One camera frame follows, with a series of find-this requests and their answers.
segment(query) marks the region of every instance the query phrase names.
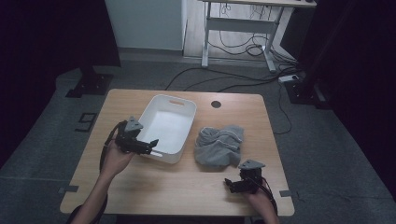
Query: human hand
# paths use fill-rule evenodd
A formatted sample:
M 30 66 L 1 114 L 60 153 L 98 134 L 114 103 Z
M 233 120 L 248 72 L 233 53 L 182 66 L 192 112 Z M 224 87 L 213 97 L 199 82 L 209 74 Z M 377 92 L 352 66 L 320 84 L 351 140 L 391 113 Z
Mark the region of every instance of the human hand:
M 247 199 L 254 210 L 256 210 L 262 216 L 266 224 L 279 223 L 275 209 L 271 204 L 270 199 L 262 189 L 259 188 L 254 194 L 251 194 L 250 192 L 243 192 L 242 195 Z
M 103 163 L 101 175 L 114 177 L 123 171 L 134 156 L 133 152 L 124 153 L 114 140 L 108 144 L 107 154 Z

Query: dark background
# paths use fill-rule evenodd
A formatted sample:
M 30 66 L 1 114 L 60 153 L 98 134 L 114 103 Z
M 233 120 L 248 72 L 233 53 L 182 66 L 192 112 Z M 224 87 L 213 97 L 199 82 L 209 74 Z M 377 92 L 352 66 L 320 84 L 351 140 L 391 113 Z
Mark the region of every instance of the dark background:
M 1 1 L 0 46 L 0 165 L 49 102 L 57 76 L 82 65 L 120 66 L 105 1 Z
M 313 84 L 319 84 L 393 198 L 395 12 L 389 0 L 320 0 L 315 10 L 299 9 L 291 16 L 282 40 L 306 72 L 302 92 L 312 92 Z M 311 17 L 308 28 L 298 25 Z

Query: gray cloth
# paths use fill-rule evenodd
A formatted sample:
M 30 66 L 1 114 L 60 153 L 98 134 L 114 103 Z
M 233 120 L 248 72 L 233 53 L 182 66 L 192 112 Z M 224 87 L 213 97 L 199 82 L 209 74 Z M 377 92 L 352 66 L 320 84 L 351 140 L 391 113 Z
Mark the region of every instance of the gray cloth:
M 195 160 L 205 166 L 220 167 L 241 161 L 239 145 L 243 142 L 244 129 L 229 125 L 222 130 L 204 127 L 195 142 Z

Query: basket handle hole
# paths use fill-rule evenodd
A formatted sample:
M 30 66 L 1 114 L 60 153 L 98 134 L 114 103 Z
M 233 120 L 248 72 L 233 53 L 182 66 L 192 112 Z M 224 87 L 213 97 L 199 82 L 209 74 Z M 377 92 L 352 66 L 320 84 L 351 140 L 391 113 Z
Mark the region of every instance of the basket handle hole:
M 151 151 L 150 155 L 156 156 L 156 157 L 162 157 L 163 154 L 157 153 L 157 152 L 153 152 Z
M 184 105 L 183 102 L 175 101 L 175 100 L 170 100 L 169 103 L 174 104 L 174 105 Z

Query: white plastic basket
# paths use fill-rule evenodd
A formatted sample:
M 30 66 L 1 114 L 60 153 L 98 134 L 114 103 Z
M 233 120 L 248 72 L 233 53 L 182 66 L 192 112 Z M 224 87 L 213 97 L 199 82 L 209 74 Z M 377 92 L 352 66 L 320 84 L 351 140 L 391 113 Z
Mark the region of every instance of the white plastic basket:
M 193 101 L 174 96 L 154 96 L 139 119 L 144 128 L 137 140 L 160 141 L 150 155 L 144 156 L 167 163 L 178 162 L 195 117 L 196 107 Z

